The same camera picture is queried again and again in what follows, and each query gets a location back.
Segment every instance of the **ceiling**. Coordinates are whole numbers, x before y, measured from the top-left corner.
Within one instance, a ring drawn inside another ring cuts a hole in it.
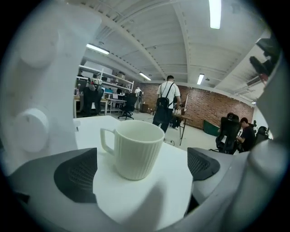
[[[91,43],[110,51],[107,57],[140,80],[173,75],[176,82],[210,87],[255,101],[263,84],[250,56],[265,61],[255,45],[270,37],[261,17],[237,0],[222,0],[220,29],[210,28],[208,0],[80,0],[81,7],[102,17]]]

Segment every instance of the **cup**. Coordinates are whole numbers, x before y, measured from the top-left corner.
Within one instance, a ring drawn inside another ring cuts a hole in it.
[[[115,135],[114,149],[106,144],[105,131]],[[163,130],[144,121],[122,121],[115,130],[101,128],[103,149],[114,156],[118,173],[130,180],[143,179],[151,172],[163,139]]]

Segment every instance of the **mug handle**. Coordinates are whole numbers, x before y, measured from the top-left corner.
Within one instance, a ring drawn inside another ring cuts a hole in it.
[[[106,143],[105,131],[109,131],[115,135],[115,130],[108,130],[108,129],[101,128],[101,146],[107,153],[114,155],[115,153],[114,150],[110,148]]]

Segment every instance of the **white t-shirt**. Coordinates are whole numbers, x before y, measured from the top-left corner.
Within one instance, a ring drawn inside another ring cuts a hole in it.
[[[136,94],[136,97],[138,97],[139,96],[139,92],[140,92],[141,90],[140,89],[135,89],[135,94]]]
[[[170,86],[172,85],[173,82],[164,82],[162,83],[157,90],[157,94],[159,97],[166,97],[166,94],[169,91]],[[172,103],[168,108],[169,109],[173,109],[173,99],[174,97],[178,97],[180,96],[180,91],[177,87],[177,85],[173,84],[169,93],[168,93],[168,100],[169,100],[169,104]]]

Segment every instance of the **rectangular light fixture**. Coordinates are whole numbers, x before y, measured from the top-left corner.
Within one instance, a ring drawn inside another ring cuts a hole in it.
[[[91,50],[94,50],[94,51],[97,51],[97,52],[100,52],[100,53],[104,53],[105,55],[108,55],[110,52],[103,49],[103,48],[99,48],[97,47],[96,45],[92,45],[92,44],[87,44],[87,48],[91,49]]]
[[[201,82],[203,81],[203,78],[204,78],[204,74],[200,74],[198,78],[198,85],[201,84]]]
[[[210,13],[210,27],[220,29],[222,15],[222,0],[208,0]]]
[[[147,79],[148,81],[151,81],[151,79],[149,78],[149,77],[147,77],[147,76],[145,76],[143,73],[139,73],[142,77],[144,77],[145,79]]]

